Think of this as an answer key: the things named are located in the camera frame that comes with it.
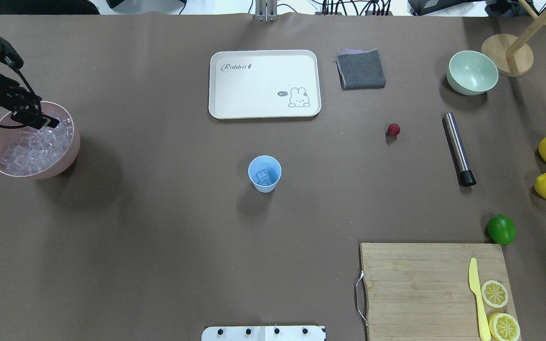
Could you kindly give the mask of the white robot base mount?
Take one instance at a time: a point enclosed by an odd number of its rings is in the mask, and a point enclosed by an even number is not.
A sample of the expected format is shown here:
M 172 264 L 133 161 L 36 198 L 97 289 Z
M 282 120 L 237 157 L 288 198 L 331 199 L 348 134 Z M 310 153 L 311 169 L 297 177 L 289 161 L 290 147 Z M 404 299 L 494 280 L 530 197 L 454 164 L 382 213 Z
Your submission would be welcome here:
M 202 341 L 325 341 L 324 326 L 267 325 L 267 326 L 210 326 L 204 329 Z

